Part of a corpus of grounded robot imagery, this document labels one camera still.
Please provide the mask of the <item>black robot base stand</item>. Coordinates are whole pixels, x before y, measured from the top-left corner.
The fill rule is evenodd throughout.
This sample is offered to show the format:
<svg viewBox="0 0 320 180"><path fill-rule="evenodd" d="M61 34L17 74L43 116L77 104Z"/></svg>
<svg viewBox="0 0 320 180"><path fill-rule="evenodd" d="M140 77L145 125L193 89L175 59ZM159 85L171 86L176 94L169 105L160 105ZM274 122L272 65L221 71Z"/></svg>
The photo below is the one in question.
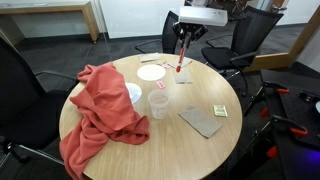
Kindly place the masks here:
<svg viewBox="0 0 320 180"><path fill-rule="evenodd" d="M262 84L265 81L281 84L288 93L278 93L266 88L263 94L266 107L261 115L267 118L263 132L264 139L255 138L242 151L240 159L229 171L230 180L244 180L269 160L280 163L280 175L286 180L320 180L319 150L319 102L320 79L317 73L281 72L263 70L260 72ZM278 115L307 128L308 135L292 135L276 131L269 120ZM274 158L266 156L267 150L276 145L278 154Z"/></svg>

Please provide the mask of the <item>silver grey gripper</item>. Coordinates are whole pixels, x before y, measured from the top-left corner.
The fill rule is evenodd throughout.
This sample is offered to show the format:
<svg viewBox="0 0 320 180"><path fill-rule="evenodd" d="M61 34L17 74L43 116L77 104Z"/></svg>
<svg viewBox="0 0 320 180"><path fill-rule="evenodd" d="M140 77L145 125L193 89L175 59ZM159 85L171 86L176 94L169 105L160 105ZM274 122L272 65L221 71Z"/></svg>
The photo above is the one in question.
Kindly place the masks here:
<svg viewBox="0 0 320 180"><path fill-rule="evenodd" d="M180 47L188 49L192 38L200 38L207 29L206 26L223 27L227 24L226 10L208 7L183 6L180 8L178 21L172 26L179 38Z"/></svg>

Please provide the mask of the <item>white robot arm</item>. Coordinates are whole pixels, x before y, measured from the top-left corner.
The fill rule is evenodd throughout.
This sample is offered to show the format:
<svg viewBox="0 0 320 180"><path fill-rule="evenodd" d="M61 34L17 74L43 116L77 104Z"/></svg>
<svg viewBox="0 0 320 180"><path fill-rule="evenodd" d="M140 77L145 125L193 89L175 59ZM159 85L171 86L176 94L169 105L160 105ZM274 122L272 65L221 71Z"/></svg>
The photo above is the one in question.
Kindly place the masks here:
<svg viewBox="0 0 320 180"><path fill-rule="evenodd" d="M186 0L180 7L178 21L172 26L181 41L181 47L187 49L192 41L200 39L208 26L224 27L227 24L226 10L210 8L212 0Z"/></svg>

